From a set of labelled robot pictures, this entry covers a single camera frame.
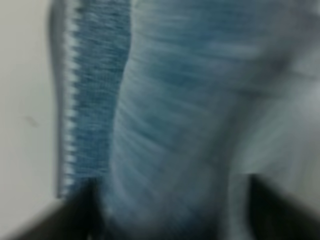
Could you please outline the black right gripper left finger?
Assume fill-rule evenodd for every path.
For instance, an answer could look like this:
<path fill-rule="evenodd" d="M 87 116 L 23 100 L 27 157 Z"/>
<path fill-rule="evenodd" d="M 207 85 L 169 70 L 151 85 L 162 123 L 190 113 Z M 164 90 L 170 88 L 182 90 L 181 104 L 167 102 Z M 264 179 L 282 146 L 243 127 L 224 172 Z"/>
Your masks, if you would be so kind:
<path fill-rule="evenodd" d="M 16 240 L 104 240 L 105 223 L 98 201 L 98 181 L 90 179 L 62 206 L 15 237 Z"/>

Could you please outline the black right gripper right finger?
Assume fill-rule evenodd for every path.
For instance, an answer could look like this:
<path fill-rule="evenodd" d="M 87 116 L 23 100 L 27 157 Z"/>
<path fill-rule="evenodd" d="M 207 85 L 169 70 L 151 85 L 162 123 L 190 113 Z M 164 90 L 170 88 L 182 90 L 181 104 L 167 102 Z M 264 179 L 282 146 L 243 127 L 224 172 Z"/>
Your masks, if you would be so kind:
<path fill-rule="evenodd" d="M 249 177 L 246 221 L 254 240 L 318 240 L 320 216 L 257 174 Z"/>

